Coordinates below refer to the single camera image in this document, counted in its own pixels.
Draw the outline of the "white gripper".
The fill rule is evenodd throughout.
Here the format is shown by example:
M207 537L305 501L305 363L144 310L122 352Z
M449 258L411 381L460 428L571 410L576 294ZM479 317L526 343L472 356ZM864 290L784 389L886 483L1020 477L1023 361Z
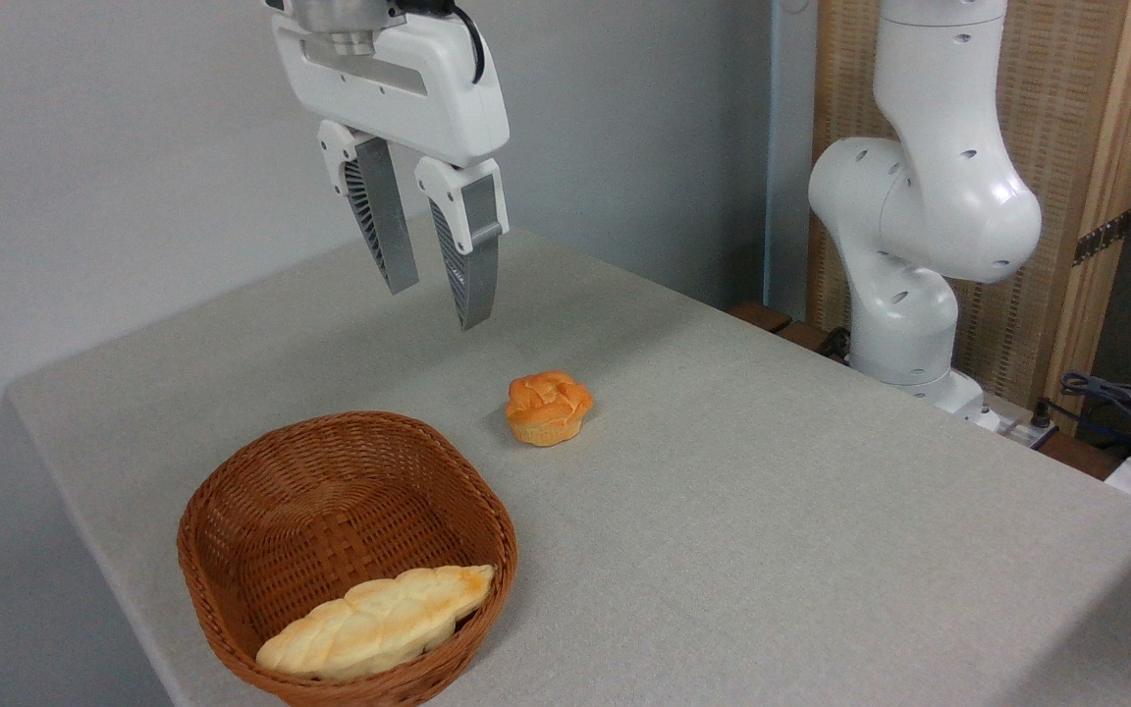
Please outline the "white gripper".
M459 327L484 322L497 295L499 238L509 229L502 175L485 159L509 139L493 60L474 81L470 31L428 15L381 31L369 55L338 54L331 40L284 15L271 31L296 98L328 118L318 143L334 192L349 202L391 294L416 285L418 271L387 140L432 156L417 162L414 178L428 196Z

